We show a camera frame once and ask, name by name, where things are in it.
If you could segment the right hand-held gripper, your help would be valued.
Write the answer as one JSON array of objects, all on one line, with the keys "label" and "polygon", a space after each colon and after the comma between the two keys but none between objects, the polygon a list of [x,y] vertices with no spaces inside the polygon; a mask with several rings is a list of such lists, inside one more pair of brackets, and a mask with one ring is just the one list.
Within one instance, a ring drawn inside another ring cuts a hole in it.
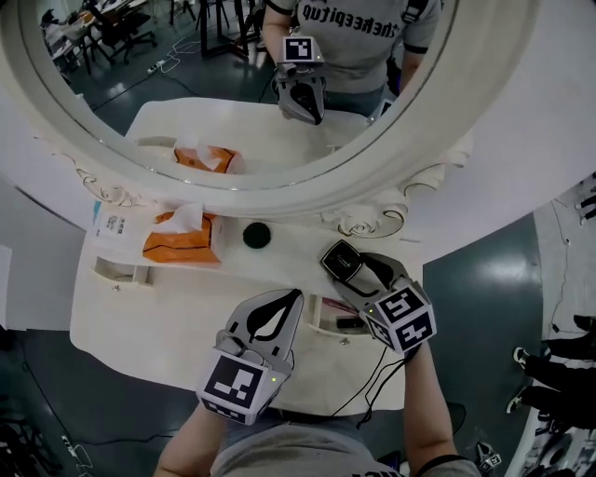
[{"label": "right hand-held gripper", "polygon": [[409,274],[399,260],[381,253],[364,253],[363,276],[355,284],[332,279],[332,287],[356,310],[373,338],[398,354],[415,350],[437,333],[432,305],[416,283],[400,284]]}]

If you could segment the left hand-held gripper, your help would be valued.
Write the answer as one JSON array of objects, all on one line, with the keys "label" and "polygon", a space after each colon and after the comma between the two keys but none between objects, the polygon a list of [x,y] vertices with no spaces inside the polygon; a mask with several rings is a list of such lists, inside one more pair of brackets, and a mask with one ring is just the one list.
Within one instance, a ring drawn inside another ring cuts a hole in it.
[{"label": "left hand-held gripper", "polygon": [[255,423],[292,373],[291,347],[303,306],[297,289],[261,293],[237,306],[227,331],[217,333],[196,391],[208,411],[242,425]]}]

